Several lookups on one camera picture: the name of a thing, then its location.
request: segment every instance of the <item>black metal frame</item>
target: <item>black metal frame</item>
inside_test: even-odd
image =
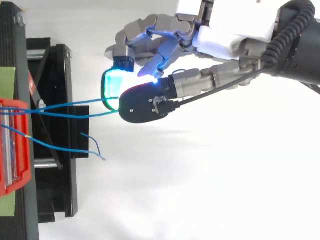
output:
[[[51,46],[49,38],[28,39],[27,49],[44,50],[42,59],[30,59],[28,66],[36,85],[32,95],[33,109],[43,100],[48,106],[72,102],[71,61],[69,48]],[[89,115],[88,106],[73,106],[53,110],[68,115]],[[89,149],[89,119],[68,119],[32,115],[34,137],[50,145],[68,149]],[[57,168],[36,169],[36,188],[39,223],[55,221],[55,213],[65,212],[67,218],[78,212],[76,158],[88,154],[57,152],[34,145],[35,159],[54,158]]]
[[[21,12],[11,2],[0,4],[0,67],[13,67],[15,71],[15,99],[29,104],[26,30],[15,23],[15,16]],[[29,134],[33,129],[29,122]],[[30,144],[32,180],[16,191],[14,217],[0,217],[1,240],[38,240],[37,193],[34,168],[34,148]]]

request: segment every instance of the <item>robotic hand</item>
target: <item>robotic hand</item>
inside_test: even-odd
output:
[[[315,89],[320,84],[320,23],[309,0],[293,0],[280,10],[261,0],[232,1],[242,12],[239,21],[223,23],[230,12],[226,0],[180,0],[176,16],[150,15],[124,27],[105,56],[112,69],[154,76],[127,90],[119,100],[120,116],[130,123],[147,123],[165,118],[181,106],[223,90],[247,86],[262,73],[298,80]],[[239,8],[254,9],[252,24]],[[152,40],[153,35],[161,36]],[[161,78],[171,64],[187,55],[222,62],[208,69],[190,69]],[[101,93],[108,85],[102,78]]]

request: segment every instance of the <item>white surface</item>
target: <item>white surface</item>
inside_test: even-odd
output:
[[[201,3],[202,0],[178,0],[178,5],[175,12],[177,14],[198,16],[200,12]]]
[[[215,0],[210,27],[269,43],[279,8],[288,0]]]
[[[173,15],[177,4],[15,2],[29,9],[28,37],[53,37],[72,49],[75,101],[100,97],[101,76],[112,66],[104,52],[126,24]],[[211,64],[187,57],[166,72]],[[262,76],[162,121],[92,119],[90,135],[108,161],[77,160],[79,212],[41,224],[40,239],[318,240],[319,104],[298,82]],[[92,114],[104,111],[91,106]]]
[[[198,52],[218,59],[239,59],[239,46],[246,37],[212,30],[209,26],[201,26],[192,45]]]

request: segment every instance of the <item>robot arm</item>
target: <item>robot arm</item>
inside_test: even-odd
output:
[[[222,29],[225,31],[219,29],[219,24],[213,26],[213,14],[225,7],[223,1],[226,2],[196,0],[194,5],[199,7],[197,16],[180,13],[173,17],[150,15],[145,20],[128,24],[117,34],[116,45],[105,53],[114,61],[113,68],[133,72],[136,62],[143,67],[139,77],[151,75],[158,79],[157,84],[151,82],[133,87],[120,97],[119,113],[124,120],[146,123],[165,118],[184,104],[225,89],[235,89],[238,85],[247,86],[261,73],[280,74],[308,84],[320,82],[318,68],[306,63],[309,57],[306,51],[312,54],[310,38],[320,29],[320,24],[314,20],[315,8],[310,1],[293,0],[279,12],[269,13],[272,17],[266,21],[264,29],[254,31],[250,26],[240,32],[238,28],[230,30],[230,26]],[[153,35],[162,37],[152,40]],[[312,44],[320,51],[320,43]],[[218,58],[224,63],[161,78],[164,70],[178,58],[190,54]],[[293,58],[299,63],[291,63]],[[101,92],[105,87],[102,81]],[[193,98],[173,101],[186,97]]]

